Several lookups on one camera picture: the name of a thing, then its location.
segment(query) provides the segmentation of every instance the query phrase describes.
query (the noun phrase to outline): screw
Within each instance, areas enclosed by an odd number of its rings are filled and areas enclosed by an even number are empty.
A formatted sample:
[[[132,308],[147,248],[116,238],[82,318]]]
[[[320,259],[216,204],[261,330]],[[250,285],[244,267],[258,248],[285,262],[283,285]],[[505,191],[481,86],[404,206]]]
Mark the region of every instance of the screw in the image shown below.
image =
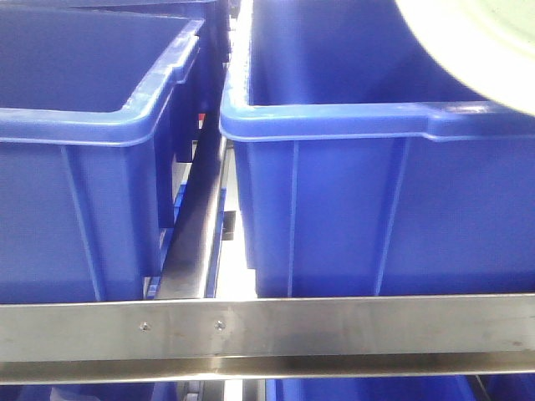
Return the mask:
[[[225,322],[223,322],[222,320],[218,320],[214,327],[218,332],[222,332],[223,330],[225,330],[226,325]]]
[[[150,324],[147,323],[147,322],[143,322],[143,323],[140,324],[140,330],[141,330],[142,332],[148,332],[148,331],[150,331],[151,329],[152,329],[152,327],[151,327]]]

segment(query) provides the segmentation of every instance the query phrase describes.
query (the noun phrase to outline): storage rack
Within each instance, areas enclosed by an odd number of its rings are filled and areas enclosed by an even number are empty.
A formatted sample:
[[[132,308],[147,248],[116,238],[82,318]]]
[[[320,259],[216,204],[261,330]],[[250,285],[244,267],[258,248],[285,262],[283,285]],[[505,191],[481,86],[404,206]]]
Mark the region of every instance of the storage rack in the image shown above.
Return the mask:
[[[226,175],[217,123],[156,300],[0,306],[1,384],[535,372],[531,293],[202,299]]]

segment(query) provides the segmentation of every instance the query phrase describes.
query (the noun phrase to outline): blue plastic bin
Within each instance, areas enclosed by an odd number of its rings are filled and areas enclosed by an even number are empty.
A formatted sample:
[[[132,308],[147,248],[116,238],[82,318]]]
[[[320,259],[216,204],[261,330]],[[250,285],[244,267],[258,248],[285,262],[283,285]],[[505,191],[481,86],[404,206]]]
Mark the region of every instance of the blue plastic bin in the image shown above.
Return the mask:
[[[286,379],[266,383],[266,401],[326,400],[476,401],[463,376]]]
[[[142,298],[201,24],[0,7],[0,303]]]
[[[0,386],[2,401],[180,401],[176,383]]]
[[[492,401],[533,401],[535,374],[504,374],[491,376],[487,392]]]
[[[260,297],[535,288],[535,119],[390,0],[244,2],[222,101]]]
[[[198,33],[201,51],[195,71],[197,112],[212,112],[219,108],[225,76],[223,63],[228,61],[230,52],[228,0],[0,0],[0,4],[77,7],[202,18],[205,23]]]

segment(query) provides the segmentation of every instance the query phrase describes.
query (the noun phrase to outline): plastic crate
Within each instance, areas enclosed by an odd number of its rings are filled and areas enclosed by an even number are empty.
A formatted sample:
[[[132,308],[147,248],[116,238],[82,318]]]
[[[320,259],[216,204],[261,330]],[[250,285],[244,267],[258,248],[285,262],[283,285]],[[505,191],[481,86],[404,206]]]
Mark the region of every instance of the plastic crate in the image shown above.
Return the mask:
[[[221,127],[260,297],[535,288],[535,119],[453,79],[395,2],[245,2]]]
[[[180,401],[176,383],[0,386],[2,401]]]
[[[0,7],[0,303],[142,298],[197,130],[201,25]]]
[[[225,70],[230,52],[228,0],[0,0],[0,4],[28,6],[77,7],[132,13],[163,14],[202,18],[196,63],[196,98],[199,113],[219,109]]]
[[[476,401],[462,376],[268,380],[266,400]]]
[[[535,375],[492,376],[487,384],[487,392],[492,401],[533,401],[535,399]]]

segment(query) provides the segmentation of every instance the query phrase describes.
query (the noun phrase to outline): white round object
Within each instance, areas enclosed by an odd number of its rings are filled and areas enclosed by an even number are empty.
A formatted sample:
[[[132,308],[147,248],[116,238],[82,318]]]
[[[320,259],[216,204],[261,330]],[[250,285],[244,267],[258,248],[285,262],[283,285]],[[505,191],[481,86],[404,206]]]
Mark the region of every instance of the white round object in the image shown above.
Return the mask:
[[[396,0],[425,50],[466,86],[535,115],[535,0]]]

